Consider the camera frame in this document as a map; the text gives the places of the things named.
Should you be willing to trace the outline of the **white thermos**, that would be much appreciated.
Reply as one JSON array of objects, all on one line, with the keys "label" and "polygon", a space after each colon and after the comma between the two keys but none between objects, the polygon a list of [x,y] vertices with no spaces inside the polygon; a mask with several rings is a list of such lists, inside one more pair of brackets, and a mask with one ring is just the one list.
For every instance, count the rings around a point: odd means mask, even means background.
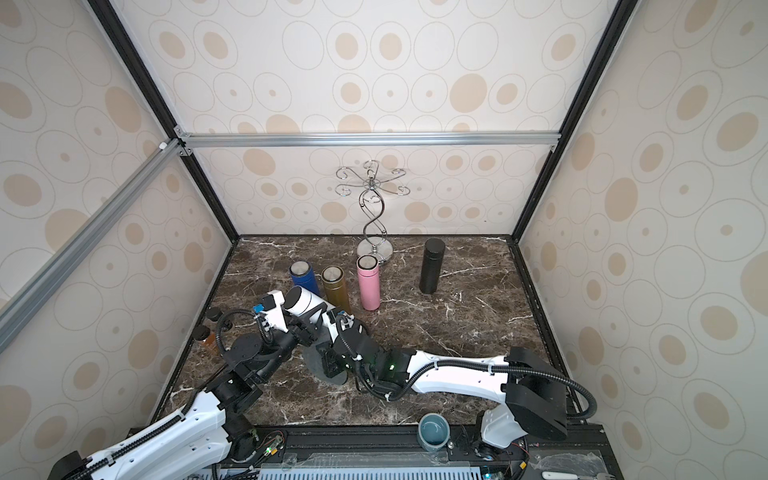
[{"label": "white thermos", "polygon": [[320,303],[327,304],[327,311],[322,316],[324,326],[322,335],[329,334],[331,324],[335,321],[335,316],[343,312],[343,310],[339,307],[335,307],[320,296],[317,296],[300,286],[294,286],[285,295],[285,302],[282,308],[291,315],[294,313],[301,314]]}]

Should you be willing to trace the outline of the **pink thermos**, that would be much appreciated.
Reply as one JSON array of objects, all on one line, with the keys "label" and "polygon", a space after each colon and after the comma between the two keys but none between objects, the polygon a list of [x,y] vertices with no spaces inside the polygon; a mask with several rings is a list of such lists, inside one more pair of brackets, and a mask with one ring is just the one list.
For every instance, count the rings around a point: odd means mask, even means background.
[{"label": "pink thermos", "polygon": [[362,255],[357,260],[357,276],[362,307],[375,311],[380,307],[379,260],[372,254]]}]

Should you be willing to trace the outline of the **black thermos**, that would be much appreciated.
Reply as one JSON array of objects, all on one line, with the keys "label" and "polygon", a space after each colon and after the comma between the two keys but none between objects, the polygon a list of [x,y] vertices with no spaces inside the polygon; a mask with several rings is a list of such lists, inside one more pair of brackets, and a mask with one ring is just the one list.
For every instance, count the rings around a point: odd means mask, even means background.
[{"label": "black thermos", "polygon": [[436,292],[445,250],[445,242],[439,238],[429,238],[425,242],[419,282],[419,289],[423,294]]}]

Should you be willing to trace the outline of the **grey wiping cloth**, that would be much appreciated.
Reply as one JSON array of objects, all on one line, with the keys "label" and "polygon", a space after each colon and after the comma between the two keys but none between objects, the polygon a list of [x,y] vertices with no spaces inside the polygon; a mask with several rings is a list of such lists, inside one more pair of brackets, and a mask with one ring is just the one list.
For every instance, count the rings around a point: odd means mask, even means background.
[{"label": "grey wiping cloth", "polygon": [[336,386],[342,386],[347,382],[348,374],[346,370],[333,377],[325,374],[321,355],[314,346],[303,347],[302,358],[310,373],[318,380]]}]

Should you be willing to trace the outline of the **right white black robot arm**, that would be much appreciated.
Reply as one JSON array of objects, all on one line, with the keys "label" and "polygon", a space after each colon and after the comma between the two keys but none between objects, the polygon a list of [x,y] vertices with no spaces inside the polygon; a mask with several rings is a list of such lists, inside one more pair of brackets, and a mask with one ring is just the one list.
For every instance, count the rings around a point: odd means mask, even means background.
[{"label": "right white black robot arm", "polygon": [[445,357],[411,348],[386,349],[344,311],[328,312],[320,322],[330,336],[325,353],[333,356],[327,376],[344,368],[364,391],[389,403],[430,393],[493,401],[496,406],[481,415],[480,424],[480,442],[491,447],[505,449],[528,434],[562,441],[571,421],[586,421],[597,413],[597,400],[588,389],[522,347],[505,356]]}]

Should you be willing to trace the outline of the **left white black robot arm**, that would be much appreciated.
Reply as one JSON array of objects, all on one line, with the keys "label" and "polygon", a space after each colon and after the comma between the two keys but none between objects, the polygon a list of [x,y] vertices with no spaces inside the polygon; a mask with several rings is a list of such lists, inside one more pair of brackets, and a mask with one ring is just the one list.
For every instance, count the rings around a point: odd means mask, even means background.
[{"label": "left white black robot arm", "polygon": [[294,314],[282,307],[256,314],[259,330],[225,346],[215,332],[225,363],[199,385],[187,403],[162,420],[111,447],[83,457],[59,459],[52,479],[181,479],[221,461],[247,463],[274,450],[246,418],[262,385],[299,346],[319,339],[326,303]]}]

